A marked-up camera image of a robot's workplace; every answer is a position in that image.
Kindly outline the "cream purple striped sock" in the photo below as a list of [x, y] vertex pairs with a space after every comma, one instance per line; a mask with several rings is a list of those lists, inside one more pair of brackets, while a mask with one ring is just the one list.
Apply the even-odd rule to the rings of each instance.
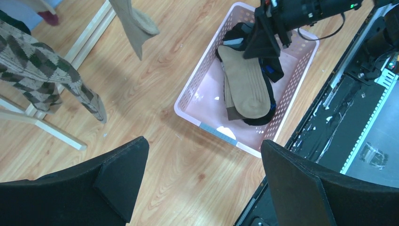
[[31, 8], [49, 25], [51, 26], [59, 25], [59, 17], [55, 9], [44, 0], [20, 0], [20, 2]]

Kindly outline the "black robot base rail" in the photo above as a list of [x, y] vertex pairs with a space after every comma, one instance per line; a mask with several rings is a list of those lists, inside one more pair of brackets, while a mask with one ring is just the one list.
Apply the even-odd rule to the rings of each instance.
[[[399, 189], [399, 3], [374, 4], [283, 147], [349, 177]], [[266, 176], [235, 224], [279, 226]]]

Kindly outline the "black grey sock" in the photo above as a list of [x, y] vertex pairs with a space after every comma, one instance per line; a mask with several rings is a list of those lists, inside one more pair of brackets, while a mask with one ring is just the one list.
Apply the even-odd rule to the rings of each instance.
[[244, 51], [253, 27], [254, 23], [251, 22], [237, 23], [232, 29], [226, 32], [222, 44], [237, 51]]

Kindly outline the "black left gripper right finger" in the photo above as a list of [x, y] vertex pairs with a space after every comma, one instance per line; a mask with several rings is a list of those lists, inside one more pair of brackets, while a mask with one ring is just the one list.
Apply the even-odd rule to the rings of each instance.
[[396, 226], [399, 190], [352, 178], [264, 140], [261, 156], [281, 226]]

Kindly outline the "pink plastic basket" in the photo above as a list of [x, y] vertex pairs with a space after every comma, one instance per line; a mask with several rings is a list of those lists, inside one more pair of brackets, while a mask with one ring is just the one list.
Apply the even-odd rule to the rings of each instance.
[[[269, 95], [265, 77], [255, 67], [255, 61], [251, 59], [249, 68], [245, 68], [242, 52], [235, 53], [237, 60], [232, 61], [231, 51], [223, 42], [226, 33], [237, 23], [253, 23], [254, 12], [253, 6], [243, 2], [236, 2], [230, 7], [177, 98], [174, 111], [213, 136], [260, 157], [263, 140], [276, 141], [280, 135], [316, 55], [319, 41], [306, 30], [292, 31], [292, 43], [282, 49], [279, 57], [284, 75], [277, 82], [271, 82], [272, 94]], [[229, 119], [228, 113], [232, 110], [226, 104], [229, 91], [239, 109], [247, 107], [252, 111], [261, 105], [270, 106], [270, 101], [275, 100], [272, 120], [265, 125], [251, 126], [242, 119]]]

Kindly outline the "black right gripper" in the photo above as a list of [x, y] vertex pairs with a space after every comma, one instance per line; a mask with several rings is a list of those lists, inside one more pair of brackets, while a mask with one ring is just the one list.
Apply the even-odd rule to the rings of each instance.
[[282, 19], [282, 11], [277, 0], [261, 0], [255, 9], [255, 23], [248, 37], [243, 58], [279, 58], [280, 47], [275, 34], [279, 36], [283, 48], [292, 43], [292, 31], [287, 29]]

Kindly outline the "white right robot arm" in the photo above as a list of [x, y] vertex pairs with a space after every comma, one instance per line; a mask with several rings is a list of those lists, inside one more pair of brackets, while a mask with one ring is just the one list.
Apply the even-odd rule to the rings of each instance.
[[278, 35], [284, 48], [291, 44], [291, 31], [320, 20], [358, 10], [361, 0], [262, 0], [255, 20], [272, 37]]

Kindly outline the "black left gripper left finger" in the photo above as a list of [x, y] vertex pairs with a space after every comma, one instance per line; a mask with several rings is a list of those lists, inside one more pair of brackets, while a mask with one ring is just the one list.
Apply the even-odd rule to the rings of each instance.
[[3, 226], [124, 226], [131, 221], [149, 154], [137, 137], [36, 180], [2, 182]]

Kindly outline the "argyle brown sock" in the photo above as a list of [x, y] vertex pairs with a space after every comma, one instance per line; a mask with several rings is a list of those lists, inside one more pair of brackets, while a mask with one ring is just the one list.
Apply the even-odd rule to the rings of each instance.
[[101, 123], [106, 110], [98, 94], [89, 89], [77, 70], [47, 44], [0, 22], [0, 79], [19, 90], [38, 111], [55, 113], [62, 104], [60, 84]]

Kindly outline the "wooden clothes rack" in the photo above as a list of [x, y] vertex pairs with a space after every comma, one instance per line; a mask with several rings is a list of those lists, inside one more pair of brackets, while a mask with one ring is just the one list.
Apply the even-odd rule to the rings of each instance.
[[72, 93], [101, 123], [107, 117], [98, 94], [88, 88], [77, 72], [76, 60], [84, 60], [80, 52], [88, 54], [115, 12], [109, 1], [86, 27], [66, 57], [59, 56], [45, 43], [37, 41], [27, 28], [11, 17], [0, 20], [0, 79], [19, 90], [37, 112], [50, 114], [62, 104], [58, 86]]

